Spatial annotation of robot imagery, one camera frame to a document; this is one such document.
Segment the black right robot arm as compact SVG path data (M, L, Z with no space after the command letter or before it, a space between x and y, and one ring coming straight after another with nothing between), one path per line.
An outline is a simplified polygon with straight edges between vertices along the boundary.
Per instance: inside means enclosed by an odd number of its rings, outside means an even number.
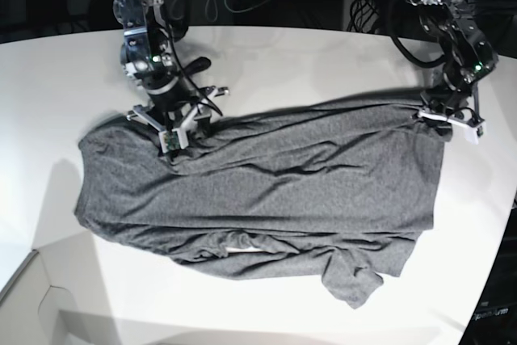
M179 60L174 45L187 33L190 12L173 23L165 0L114 0L113 14L124 33L122 69L149 97L147 105L128 112L128 120L150 126L164 154L186 149L191 139L208 130L212 114L220 112L215 98L229 93L225 87L193 82L194 74L211 66L207 57L188 65Z

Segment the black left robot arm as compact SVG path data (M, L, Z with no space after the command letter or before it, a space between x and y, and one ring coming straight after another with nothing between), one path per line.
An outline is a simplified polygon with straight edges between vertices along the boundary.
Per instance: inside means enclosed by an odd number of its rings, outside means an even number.
M416 8L422 29L443 52L433 61L418 59L395 32L392 13L397 1L389 0L386 9L386 30L392 42L417 67L441 69L432 86L421 93L418 117L455 125L470 142L478 142L485 133L485 120L479 112L477 84L495 70L498 54L465 0L405 0Z

